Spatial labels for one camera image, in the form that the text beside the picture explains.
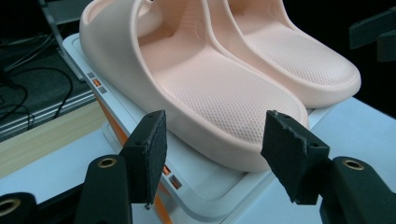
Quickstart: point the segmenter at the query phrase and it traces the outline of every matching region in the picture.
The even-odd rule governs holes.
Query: textured footbed
[[[350,61],[295,27],[287,17],[281,0],[222,0],[222,4],[208,1],[210,6],[217,4],[217,7],[211,8],[212,15],[219,10],[228,12],[228,18],[234,24],[234,27],[227,27],[228,34],[233,33],[233,38],[241,35],[242,41],[247,43],[246,47],[262,61],[252,59],[254,56],[251,54],[250,57],[242,55],[239,48],[243,46],[228,49],[288,87],[307,107],[329,106],[359,90],[359,70]],[[214,30],[224,27],[218,23],[214,25]]]
[[[268,169],[260,155],[266,111],[281,111],[307,126],[306,110],[286,88],[222,48],[211,33],[205,6],[196,0],[153,2],[152,7],[161,9],[163,23],[140,36],[136,49],[141,52],[141,58],[137,57],[141,65],[147,68],[140,76],[152,83],[136,84],[133,75],[115,77],[96,63],[92,48],[97,46],[88,44],[88,39],[92,42],[99,35],[87,37],[84,52],[105,78],[143,109],[149,112],[163,106],[169,130],[209,159],[241,171]],[[88,26],[83,24],[81,32],[91,32]],[[137,88],[155,90],[151,103],[144,100],[148,99],[144,93],[134,91]]]

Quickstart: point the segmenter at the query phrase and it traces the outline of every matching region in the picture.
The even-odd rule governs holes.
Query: orange stripe
[[[160,196],[158,194],[155,196],[154,199],[154,209],[157,212],[158,216],[160,217],[160,220],[164,224],[172,224],[172,220],[168,215],[168,212],[166,211],[165,206],[163,205],[163,202],[161,201]]]
[[[108,112],[107,108],[105,107],[105,105],[102,104],[102,102],[99,100],[99,98],[96,97],[96,99],[98,100],[98,103],[99,103],[100,107],[102,108],[102,110],[108,120],[108,123],[110,124],[111,128],[113,129],[114,134],[117,136],[117,139],[119,140],[120,144],[123,146],[125,144],[126,140],[128,140],[128,136],[122,130],[120,125],[116,122],[116,120],[113,118],[113,116],[111,116],[110,112]]]

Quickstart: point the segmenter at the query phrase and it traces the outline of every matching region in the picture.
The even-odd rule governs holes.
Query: brass rivet
[[[343,160],[343,164],[353,170],[364,170],[364,166],[358,162],[358,161],[352,161],[352,160]]]
[[[11,213],[18,206],[20,206],[21,200],[19,199],[7,199],[5,201],[0,202],[0,217],[5,216],[6,214]]]
[[[108,168],[110,166],[113,166],[116,164],[117,160],[114,158],[104,158],[101,161],[98,162],[98,166],[100,168]]]

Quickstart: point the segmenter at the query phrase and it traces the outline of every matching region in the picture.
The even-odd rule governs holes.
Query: slide sandal
[[[220,44],[292,91],[307,108],[339,103],[361,87],[349,60],[290,21],[282,0],[207,0]]]
[[[217,42],[203,0],[153,1],[161,25],[138,37],[146,2],[86,7],[80,42],[95,72],[143,110],[165,109],[168,129],[209,159],[240,171],[269,169],[260,155],[266,111],[307,127],[304,105]]]

